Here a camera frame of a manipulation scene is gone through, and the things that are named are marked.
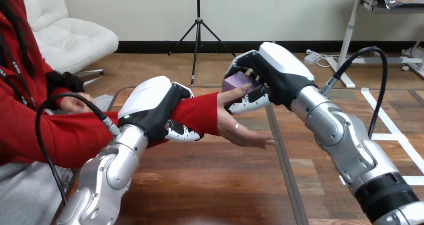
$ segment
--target hand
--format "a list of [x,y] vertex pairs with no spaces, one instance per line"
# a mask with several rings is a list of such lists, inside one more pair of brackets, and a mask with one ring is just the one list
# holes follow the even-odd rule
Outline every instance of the hand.
[[241,124],[234,133],[234,129],[238,122],[225,110],[224,104],[246,95],[249,87],[250,84],[245,84],[242,87],[218,94],[218,133],[221,137],[240,147],[265,148],[265,145],[274,145],[276,142],[272,136],[249,130]]
[[[96,104],[90,94],[84,92],[78,92],[78,94],[88,99],[90,102]],[[60,109],[73,114],[91,112],[91,109],[83,101],[71,96],[66,96],[62,99],[62,101],[60,102]]]

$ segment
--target power strip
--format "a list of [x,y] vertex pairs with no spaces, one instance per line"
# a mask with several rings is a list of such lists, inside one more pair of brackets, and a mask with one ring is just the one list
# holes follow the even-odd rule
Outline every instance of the power strip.
[[321,55],[316,53],[316,52],[312,52],[311,54],[307,55],[305,57],[304,62],[307,64],[314,64],[318,61],[318,59],[321,58]]

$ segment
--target robotic arm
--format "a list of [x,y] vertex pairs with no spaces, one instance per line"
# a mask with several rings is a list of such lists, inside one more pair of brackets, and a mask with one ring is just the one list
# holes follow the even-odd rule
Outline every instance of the robotic arm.
[[251,69],[265,86],[227,107],[241,114],[270,103],[294,112],[315,135],[347,187],[373,225],[424,224],[424,202],[419,201],[381,147],[370,140],[364,123],[344,113],[322,95],[314,76],[285,48],[265,42],[259,51],[237,56],[225,78]]
[[82,166],[77,190],[56,224],[113,225],[148,146],[163,138],[182,142],[203,137],[169,119],[178,102],[190,97],[190,89],[171,83],[165,76],[137,86],[118,113],[119,128],[110,119],[107,122],[114,138]]

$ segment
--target white armchair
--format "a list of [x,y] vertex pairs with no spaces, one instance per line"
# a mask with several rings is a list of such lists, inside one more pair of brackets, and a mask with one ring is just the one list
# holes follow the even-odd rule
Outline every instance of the white armchair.
[[[118,37],[90,21],[68,17],[65,0],[24,0],[28,22],[46,62],[60,73],[76,73],[113,53]],[[99,73],[85,71],[80,77]]]

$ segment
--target black tripod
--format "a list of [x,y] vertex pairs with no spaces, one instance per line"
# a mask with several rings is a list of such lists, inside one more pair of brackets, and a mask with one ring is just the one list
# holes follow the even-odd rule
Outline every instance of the black tripod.
[[201,42],[201,38],[200,38],[200,27],[201,25],[203,25],[223,46],[224,48],[230,52],[227,48],[227,46],[225,45],[225,43],[208,27],[206,26],[205,22],[203,21],[203,19],[201,19],[200,17],[200,0],[197,0],[197,19],[194,20],[193,25],[188,29],[188,31],[184,34],[184,36],[182,36],[182,38],[176,43],[175,46],[173,46],[171,48],[171,50],[168,52],[168,56],[171,55],[172,51],[178,46],[178,44],[180,44],[180,42],[182,40],[184,40],[186,38],[186,36],[190,33],[190,31],[197,26],[197,32],[196,32],[196,43],[195,43],[195,47],[194,47],[194,58],[193,58],[193,71],[191,73],[191,85],[193,86],[193,84],[195,83],[195,69],[196,69],[196,61],[198,59],[198,48],[200,47],[200,42]]

